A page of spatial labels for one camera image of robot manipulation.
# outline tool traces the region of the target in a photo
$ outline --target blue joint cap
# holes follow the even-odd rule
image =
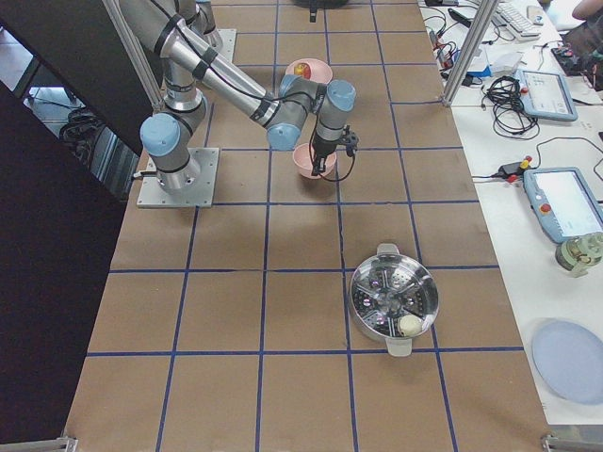
[[[280,123],[268,129],[268,143],[275,151],[290,151],[300,139],[302,131],[293,124]]]
[[[292,73],[285,74],[283,80],[281,80],[281,86],[279,87],[279,96],[284,96],[286,92],[289,91],[289,88],[291,88],[291,85],[293,85],[293,82],[298,78],[300,78],[299,75],[293,75]]]
[[[140,140],[151,156],[162,157],[180,141],[180,125],[172,116],[157,113],[140,126]]]
[[[342,111],[351,111],[356,100],[356,89],[345,80],[334,80],[327,87],[329,100]]]

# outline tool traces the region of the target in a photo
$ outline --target pot handle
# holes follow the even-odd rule
[[[399,254],[399,250],[393,243],[381,243],[377,247],[377,255],[379,254]]]
[[[391,339],[385,338],[387,353],[396,357],[409,356],[413,351],[413,339]]]

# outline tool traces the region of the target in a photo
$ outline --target white keyboard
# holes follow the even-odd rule
[[[517,40],[538,40],[540,38],[542,27],[534,25],[511,3],[498,3],[493,22],[496,25],[506,26],[506,29]]]

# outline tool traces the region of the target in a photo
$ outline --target coiled black cable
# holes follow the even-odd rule
[[[485,99],[492,102],[494,123],[492,128],[494,132],[505,138],[512,139],[533,139],[540,133],[538,119],[526,115],[524,103],[521,100],[521,87],[519,80],[504,75],[497,78],[490,88],[484,92],[481,98],[481,108],[485,110]],[[523,137],[528,131],[536,129],[536,133],[531,137]]]

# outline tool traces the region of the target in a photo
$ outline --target stainless steel pot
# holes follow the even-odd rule
[[[429,329],[438,307],[432,275],[394,244],[379,245],[351,277],[351,318],[366,336],[385,342],[392,356],[411,354],[413,338]]]

